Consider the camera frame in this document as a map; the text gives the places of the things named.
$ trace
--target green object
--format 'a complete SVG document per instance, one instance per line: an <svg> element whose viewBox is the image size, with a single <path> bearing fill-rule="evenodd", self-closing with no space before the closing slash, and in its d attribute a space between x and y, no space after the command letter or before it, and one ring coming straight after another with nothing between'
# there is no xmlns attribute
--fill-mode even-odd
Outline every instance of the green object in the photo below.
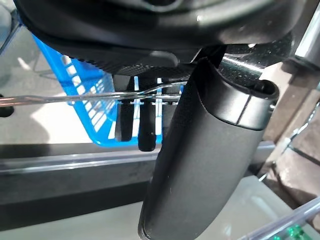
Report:
<svg viewBox="0 0 320 240"><path fill-rule="evenodd" d="M287 229L287 234L289 235L290 240L312 240L299 225L289 227Z"/></svg>

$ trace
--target blue basket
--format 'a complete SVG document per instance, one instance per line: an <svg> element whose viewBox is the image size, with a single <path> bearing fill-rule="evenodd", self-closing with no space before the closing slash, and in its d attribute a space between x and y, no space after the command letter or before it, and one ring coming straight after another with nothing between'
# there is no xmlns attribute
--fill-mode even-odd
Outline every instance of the blue basket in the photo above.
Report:
<svg viewBox="0 0 320 240"><path fill-rule="evenodd" d="M112 76L93 65L71 59L44 44L33 36L53 73L68 96L114 92ZM138 78L135 77L135 88ZM88 136L103 147L125 147L138 144L140 101L135 100L132 139L127 142L116 141L117 119L116 100L77 101L69 103L74 107ZM156 100L156 143L162 142L162 104Z"/></svg>

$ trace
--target black lever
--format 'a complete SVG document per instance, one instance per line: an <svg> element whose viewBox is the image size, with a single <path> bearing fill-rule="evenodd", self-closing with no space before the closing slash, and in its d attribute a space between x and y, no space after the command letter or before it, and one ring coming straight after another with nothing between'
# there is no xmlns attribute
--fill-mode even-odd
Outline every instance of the black lever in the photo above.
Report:
<svg viewBox="0 0 320 240"><path fill-rule="evenodd" d="M139 90L147 90L157 85L155 77L139 77ZM150 99L141 100L138 147L140 151L152 152L156 148L156 102Z"/></svg>
<svg viewBox="0 0 320 240"><path fill-rule="evenodd" d="M134 91L133 76L113 75L113 86L116 92ZM128 142L132 138L135 106L131 100L122 100L117 104L114 137L117 141Z"/></svg>
<svg viewBox="0 0 320 240"><path fill-rule="evenodd" d="M139 220L146 240L194 240L243 177L279 97L275 84L244 87L207 59L184 88L156 160Z"/></svg>

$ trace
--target metal rod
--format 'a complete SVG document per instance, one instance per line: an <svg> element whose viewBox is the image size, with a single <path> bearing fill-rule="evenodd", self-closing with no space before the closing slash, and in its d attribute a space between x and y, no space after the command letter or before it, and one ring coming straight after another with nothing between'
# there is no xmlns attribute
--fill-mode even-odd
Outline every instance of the metal rod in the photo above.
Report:
<svg viewBox="0 0 320 240"><path fill-rule="evenodd" d="M10 106L23 106L33 104L49 104L49 103L61 103L61 102L77 102L77 101L92 101L102 99L163 99L163 100L179 100L180 94L149 94L154 91L163 88L169 88L176 85L185 85L187 81L173 81L171 83L160 84L158 86L143 90L143 91L123 91L123 92L105 92L99 94L84 94L84 95L71 95L71 96L35 96L35 95L23 95L23 96L11 96L0 98L0 108Z"/></svg>

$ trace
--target floor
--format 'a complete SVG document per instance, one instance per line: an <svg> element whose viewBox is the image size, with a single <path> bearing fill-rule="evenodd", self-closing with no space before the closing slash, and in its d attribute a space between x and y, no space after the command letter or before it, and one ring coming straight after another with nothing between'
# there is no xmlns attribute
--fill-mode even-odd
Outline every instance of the floor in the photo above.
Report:
<svg viewBox="0 0 320 240"><path fill-rule="evenodd" d="M21 28L0 56L0 94L63 96L31 33ZM0 119L0 144L91 143L72 106L65 102L15 107Z"/></svg>

